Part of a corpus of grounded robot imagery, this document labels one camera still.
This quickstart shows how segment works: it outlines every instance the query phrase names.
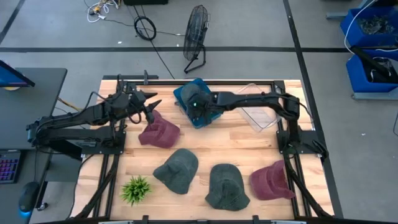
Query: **blue container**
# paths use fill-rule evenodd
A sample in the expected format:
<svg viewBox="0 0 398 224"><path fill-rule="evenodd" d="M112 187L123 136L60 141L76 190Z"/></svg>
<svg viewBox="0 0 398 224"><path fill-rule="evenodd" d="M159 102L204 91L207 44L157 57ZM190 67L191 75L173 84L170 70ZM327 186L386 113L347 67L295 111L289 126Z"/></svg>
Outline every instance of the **blue container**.
<svg viewBox="0 0 398 224"><path fill-rule="evenodd" d="M344 32L347 33L347 29L354 16L361 9L351 9L348 11L348 15L341 22L340 27ZM392 25L395 30L391 34L373 34L368 35L362 31L359 26L358 19L372 19L374 16L388 16L389 24ZM358 47L375 47L375 46L388 46L397 43L396 37L398 35L398 12L393 7L370 7L366 8L360 15L355 19L353 25L349 29L347 40L351 46Z"/></svg>
<svg viewBox="0 0 398 224"><path fill-rule="evenodd" d="M370 57L386 57L398 60L398 52L383 52L380 50L364 50ZM354 55L347 64L351 86L356 93L386 93L398 87L395 83L372 83L366 78L361 59Z"/></svg>
<svg viewBox="0 0 398 224"><path fill-rule="evenodd" d="M204 90L207 93L211 92L210 89L207 87L206 83L201 78L196 78L196 79L194 79L194 81L190 81L189 83L193 83L193 84L198 85L202 90ZM185 104L184 104L184 102L182 101L182 98L181 98L182 87L183 86L175 89L173 91L173 93L174 93L174 96L176 97L176 99L178 100L178 103L180 103L180 106L184 110L185 114L187 114L186 113L187 112L187 107L185 106ZM219 118L220 116L221 116L221 113L212 113L211 114L211 121L214 121L215 119ZM207 124L205 124L205 119L204 118L199 118L197 120L193 120L193 119L191 119L188 116L188 119L191 121L193 127L195 127L196 129L199 129L199 128L207 126Z"/></svg>

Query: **succulent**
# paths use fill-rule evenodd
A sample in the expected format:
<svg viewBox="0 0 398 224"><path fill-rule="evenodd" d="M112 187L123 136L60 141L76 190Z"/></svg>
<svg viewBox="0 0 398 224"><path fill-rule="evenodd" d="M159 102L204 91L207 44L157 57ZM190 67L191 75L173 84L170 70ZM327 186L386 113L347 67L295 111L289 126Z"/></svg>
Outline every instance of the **succulent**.
<svg viewBox="0 0 398 224"><path fill-rule="evenodd" d="M134 178L131 177L130 182L123 185L123 193L121 198L131 203L131 206L135 203L139 203L144 199L145 195L150 192L150 185L146 181L146 178L141 176Z"/></svg>

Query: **gray floor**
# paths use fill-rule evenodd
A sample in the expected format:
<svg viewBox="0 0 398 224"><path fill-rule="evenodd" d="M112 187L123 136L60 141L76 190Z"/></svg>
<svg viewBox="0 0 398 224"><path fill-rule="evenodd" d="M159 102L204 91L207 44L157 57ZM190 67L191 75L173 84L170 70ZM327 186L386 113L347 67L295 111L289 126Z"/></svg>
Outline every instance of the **gray floor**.
<svg viewBox="0 0 398 224"><path fill-rule="evenodd" d="M5 6L0 8L0 30L15 2L0 0ZM325 13L346 11L359 2L290 0L301 46L343 47L339 22L327 21ZM211 13L207 46L294 46L280 0L170 0L166 6L144 9L158 30L183 34L191 8L197 4L204 4ZM106 21L89 24L85 8L83 0L67 4L61 0L26 0L0 48L150 47L150 43L135 37L132 27ZM111 8L108 18L132 24L125 7L118 11ZM154 44L182 46L183 38L158 34ZM295 53L208 52L207 64L189 75L182 72L187 61L181 52L160 54L176 78L302 78ZM392 125L398 106L389 101L352 100L345 67L349 57L346 53L304 53L341 206L345 218L396 222L398 138L392 133ZM0 53L0 58L15 67L67 68L60 96L79 106L98 89L103 75L140 75L146 69L160 78L170 78L155 52ZM61 190L65 190L62 198L53 196ZM34 212L32 223L65 218L72 192L73 184L51 185L45 196L50 207Z"/></svg>

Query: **wooden table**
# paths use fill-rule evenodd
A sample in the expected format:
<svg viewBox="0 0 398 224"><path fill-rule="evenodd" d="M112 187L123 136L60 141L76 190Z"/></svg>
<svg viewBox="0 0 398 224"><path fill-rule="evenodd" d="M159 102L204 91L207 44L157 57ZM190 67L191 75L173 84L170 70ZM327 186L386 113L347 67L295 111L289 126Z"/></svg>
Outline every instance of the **wooden table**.
<svg viewBox="0 0 398 224"><path fill-rule="evenodd" d="M285 80L286 92L300 98L305 104L303 88L299 80ZM238 91L244 85L209 85L212 91ZM270 91L269 85L259 86L263 91ZM103 96L115 92L115 80L103 80L99 93ZM132 124L126 120L128 127L126 148L120 157L116 186L111 212L112 220L141 220L148 215L150 220L250 220L258 215L261 220L293 219L290 200L280 198L262 201L254 197L249 185L249 176L255 170L272 165L283 159L277 148L275 132L277 125L255 132L238 111L226 112L221 118L202 129L195 129L175 105L173 90L178 86L147 85L139 86L145 92L157 92L156 97L148 103L162 99L156 110L168 121L181 129L180 139L171 149L161 149L154 146L141 146L138 135L146 127L145 119L140 124ZM301 107L299 124L304 130L312 128L311 119ZM187 194L178 195L171 192L153 175L154 169L162 165L177 149L191 150L199 160L195 178L190 184ZM87 204L98 186L102 155L93 156L82 167L75 192L75 205L72 216L76 215ZM323 209L333 214L328 187L320 159L315 154L300 155L305 183ZM246 195L251 199L247 208L238 212L215 210L208 205L205 196L209 191L210 170L220 163L234 164L241 171ZM134 176L147 177L152 193L138 205L131 207L120 198L121 187ZM296 195L300 214L304 214L302 198L296 187ZM104 214L107 190L101 201L100 215Z"/></svg>

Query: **computer monitor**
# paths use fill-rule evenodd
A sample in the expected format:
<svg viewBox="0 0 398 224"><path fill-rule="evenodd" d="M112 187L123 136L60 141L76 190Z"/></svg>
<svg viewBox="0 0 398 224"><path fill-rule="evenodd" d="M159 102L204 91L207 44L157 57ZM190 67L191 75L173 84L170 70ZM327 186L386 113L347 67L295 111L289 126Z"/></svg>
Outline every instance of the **computer monitor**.
<svg viewBox="0 0 398 224"><path fill-rule="evenodd" d="M23 86L35 86L35 83L26 78L21 72L18 72L0 60L0 87Z"/></svg>

